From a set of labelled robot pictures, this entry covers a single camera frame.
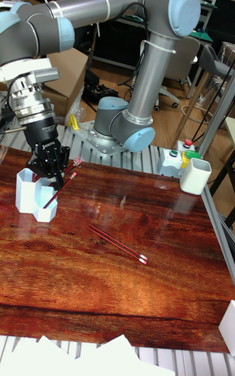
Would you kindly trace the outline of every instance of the yellow object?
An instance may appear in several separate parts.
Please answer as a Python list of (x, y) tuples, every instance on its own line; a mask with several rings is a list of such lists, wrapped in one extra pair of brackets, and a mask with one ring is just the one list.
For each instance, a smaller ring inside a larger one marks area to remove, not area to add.
[(72, 127), (73, 129), (75, 129), (75, 131), (79, 129), (79, 126), (78, 126), (78, 123), (76, 121), (74, 114), (71, 114), (69, 117), (68, 127)]
[(189, 164), (189, 158), (186, 156), (185, 151), (182, 152), (181, 157), (182, 157), (182, 160), (183, 160), (183, 162), (181, 164), (181, 168), (185, 168)]

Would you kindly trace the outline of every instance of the green button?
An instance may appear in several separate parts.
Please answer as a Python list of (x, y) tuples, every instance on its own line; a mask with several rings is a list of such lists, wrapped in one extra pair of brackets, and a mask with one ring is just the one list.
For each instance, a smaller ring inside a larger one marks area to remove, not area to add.
[(178, 152), (176, 150), (172, 149), (171, 152), (170, 152), (170, 155), (173, 156), (173, 157), (177, 157)]
[(189, 159), (201, 159), (201, 156), (200, 154), (198, 154), (196, 151), (193, 151), (193, 149), (188, 149), (186, 152), (185, 152), (186, 156), (189, 158)]

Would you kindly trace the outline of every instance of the blue joint cap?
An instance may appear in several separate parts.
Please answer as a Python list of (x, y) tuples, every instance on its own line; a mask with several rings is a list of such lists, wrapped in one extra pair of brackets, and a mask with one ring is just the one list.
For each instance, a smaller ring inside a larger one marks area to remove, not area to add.
[(32, 4), (29, 3), (29, 2), (16, 2), (16, 3), (12, 6), (10, 12), (11, 12), (11, 13), (17, 13), (17, 10), (18, 10), (21, 6), (23, 6), (23, 5), (31, 5), (31, 6), (32, 6)]
[(0, 34), (20, 21), (21, 19), (16, 13), (11, 13), (7, 10), (0, 12)]
[(150, 145), (154, 137), (155, 131), (152, 127), (143, 128), (131, 135), (123, 143), (123, 146), (129, 151), (136, 153), (137, 151), (142, 151), (144, 148)]
[(189, 35), (197, 25), (199, 18), (199, 0), (169, 0), (169, 24), (178, 37)]
[(74, 28), (67, 18), (57, 18), (59, 28), (59, 52), (70, 50), (75, 41)]
[(124, 101), (120, 97), (105, 96), (99, 101), (97, 109), (124, 110), (124, 109), (127, 109), (128, 106), (129, 106), (129, 103)]

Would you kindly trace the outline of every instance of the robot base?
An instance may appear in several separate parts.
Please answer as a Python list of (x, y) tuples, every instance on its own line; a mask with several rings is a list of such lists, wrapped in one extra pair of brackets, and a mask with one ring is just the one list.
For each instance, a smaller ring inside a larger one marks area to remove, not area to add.
[(123, 147), (123, 144), (112, 136), (105, 136), (98, 133), (94, 129), (94, 122), (91, 122), (86, 130), (81, 128), (78, 131), (74, 131), (74, 134), (78, 135), (89, 148), (92, 148), (92, 150), (101, 157), (111, 157), (117, 153), (127, 151), (127, 149)]

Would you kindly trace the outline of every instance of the control box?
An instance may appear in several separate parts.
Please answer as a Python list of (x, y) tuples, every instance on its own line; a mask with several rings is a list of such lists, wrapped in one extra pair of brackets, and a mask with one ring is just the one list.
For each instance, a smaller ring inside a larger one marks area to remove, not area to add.
[(191, 140), (177, 141), (176, 151), (179, 151), (181, 153), (183, 151), (187, 151), (188, 149), (192, 149), (193, 151), (195, 150), (193, 141)]
[(160, 149), (160, 157), (157, 163), (158, 173), (172, 178), (178, 177), (181, 168), (182, 157), (179, 151), (168, 148)]

